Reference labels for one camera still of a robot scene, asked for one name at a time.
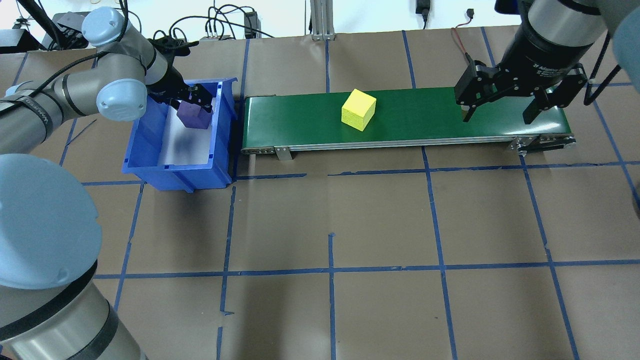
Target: purple block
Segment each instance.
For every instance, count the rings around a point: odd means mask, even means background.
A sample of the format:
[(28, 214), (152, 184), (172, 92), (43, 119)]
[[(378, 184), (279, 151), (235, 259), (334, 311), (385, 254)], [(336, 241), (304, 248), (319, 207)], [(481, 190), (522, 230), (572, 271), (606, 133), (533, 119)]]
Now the purple block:
[(178, 119), (186, 127), (207, 129), (211, 123), (211, 113), (207, 113), (200, 105), (182, 101), (178, 107)]

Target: power adapter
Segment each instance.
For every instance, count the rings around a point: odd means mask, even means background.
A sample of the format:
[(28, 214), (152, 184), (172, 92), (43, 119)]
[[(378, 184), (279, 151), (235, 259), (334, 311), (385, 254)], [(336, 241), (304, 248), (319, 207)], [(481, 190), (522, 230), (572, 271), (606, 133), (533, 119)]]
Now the power adapter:
[(431, 10), (431, 0), (415, 0), (415, 13), (422, 14), (422, 20), (426, 26)]

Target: conveyor belt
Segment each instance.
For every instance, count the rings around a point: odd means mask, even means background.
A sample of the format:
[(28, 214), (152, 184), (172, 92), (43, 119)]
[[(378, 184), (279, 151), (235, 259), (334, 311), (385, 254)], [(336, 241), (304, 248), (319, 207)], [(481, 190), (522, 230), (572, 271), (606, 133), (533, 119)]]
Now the conveyor belt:
[(246, 100), (243, 153), (507, 142), (539, 135), (554, 140), (571, 135), (564, 111), (558, 108), (544, 111), (525, 125), (522, 112), (532, 97), (485, 104), (464, 123), (452, 88), (367, 93), (378, 101), (363, 132), (340, 121), (348, 92), (250, 97)]

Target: light blue joint cap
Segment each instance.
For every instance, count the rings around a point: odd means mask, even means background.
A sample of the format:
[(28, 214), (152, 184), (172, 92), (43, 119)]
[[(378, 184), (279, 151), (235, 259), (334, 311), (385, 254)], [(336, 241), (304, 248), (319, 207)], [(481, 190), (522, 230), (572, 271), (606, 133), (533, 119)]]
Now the light blue joint cap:
[(68, 171), (27, 154), (0, 155), (0, 285), (66, 285), (98, 258), (91, 197)]
[(114, 8), (103, 6), (90, 12), (82, 23), (82, 35), (91, 45), (100, 47), (118, 38), (124, 23), (124, 16)]
[(95, 104), (107, 119), (133, 121), (147, 111), (147, 87), (135, 79), (112, 81), (100, 90)]
[(613, 36), (613, 53), (620, 67), (627, 71), (631, 82), (640, 92), (640, 6), (620, 23)]
[(18, 85), (13, 85), (10, 88), (6, 89), (6, 91), (4, 92), (4, 96), (11, 96), (13, 94), (15, 94), (15, 92), (18, 90), (18, 88), (26, 83), (30, 83), (31, 80), (29, 81), (25, 81), (22, 83), (19, 83)]

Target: yellow cube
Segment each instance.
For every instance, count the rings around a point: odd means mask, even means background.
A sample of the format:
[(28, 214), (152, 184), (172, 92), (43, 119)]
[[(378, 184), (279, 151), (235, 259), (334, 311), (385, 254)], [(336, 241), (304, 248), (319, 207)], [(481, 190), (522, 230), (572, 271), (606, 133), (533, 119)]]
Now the yellow cube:
[(342, 105), (342, 122), (364, 131), (376, 112), (376, 98), (355, 89)]

